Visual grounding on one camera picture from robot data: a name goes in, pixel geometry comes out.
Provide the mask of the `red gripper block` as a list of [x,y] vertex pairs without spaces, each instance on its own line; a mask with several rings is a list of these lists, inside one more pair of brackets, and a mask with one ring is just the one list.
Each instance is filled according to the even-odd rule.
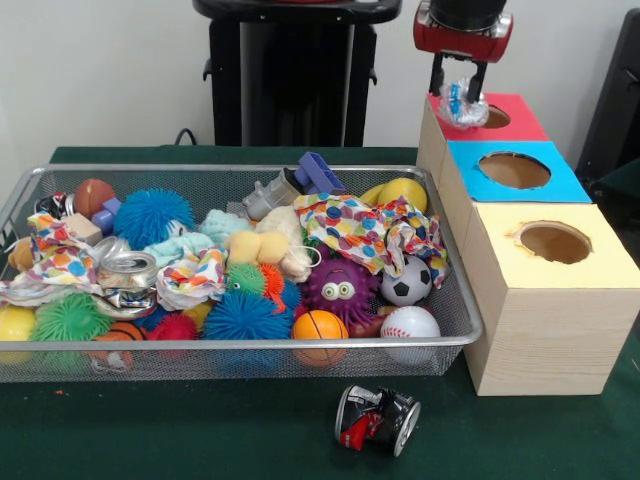
[[474,60],[467,100],[478,101],[487,63],[504,55],[513,30],[513,15],[505,1],[421,1],[417,8],[413,38],[418,50],[434,54],[430,93],[441,95],[444,56]]

